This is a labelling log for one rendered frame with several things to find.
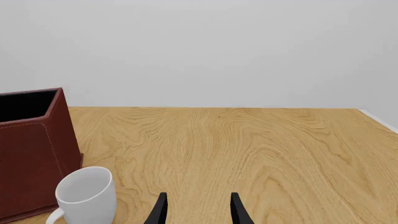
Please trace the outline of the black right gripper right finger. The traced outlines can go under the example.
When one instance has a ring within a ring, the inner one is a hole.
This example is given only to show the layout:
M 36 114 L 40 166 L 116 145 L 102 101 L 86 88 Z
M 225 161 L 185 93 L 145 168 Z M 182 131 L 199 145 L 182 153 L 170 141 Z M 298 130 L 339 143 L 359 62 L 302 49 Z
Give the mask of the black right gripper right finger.
M 231 193 L 230 210 L 233 224 L 254 224 L 237 192 Z

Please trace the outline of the red-brown desk caddy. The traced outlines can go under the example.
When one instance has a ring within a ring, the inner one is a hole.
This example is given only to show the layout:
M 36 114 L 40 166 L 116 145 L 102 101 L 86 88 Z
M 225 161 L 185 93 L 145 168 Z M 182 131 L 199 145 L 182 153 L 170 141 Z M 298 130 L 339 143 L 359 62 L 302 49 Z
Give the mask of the red-brown desk caddy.
M 0 93 L 0 224 L 55 210 L 56 186 L 82 163 L 61 88 Z

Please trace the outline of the white mug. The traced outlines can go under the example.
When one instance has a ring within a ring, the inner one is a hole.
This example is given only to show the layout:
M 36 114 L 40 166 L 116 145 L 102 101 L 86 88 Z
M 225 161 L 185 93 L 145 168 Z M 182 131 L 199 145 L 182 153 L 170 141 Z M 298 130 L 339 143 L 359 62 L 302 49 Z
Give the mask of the white mug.
M 58 208 L 45 224 L 64 218 L 67 224 L 112 224 L 117 208 L 113 175 L 105 167 L 78 169 L 62 179 L 55 190 Z

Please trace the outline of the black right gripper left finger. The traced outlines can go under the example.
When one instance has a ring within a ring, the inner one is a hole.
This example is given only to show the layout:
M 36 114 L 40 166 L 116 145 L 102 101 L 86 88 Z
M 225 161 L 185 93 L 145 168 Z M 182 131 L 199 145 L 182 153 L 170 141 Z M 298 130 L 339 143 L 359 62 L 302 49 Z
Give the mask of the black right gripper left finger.
M 165 224 L 167 219 L 167 193 L 161 192 L 144 224 Z

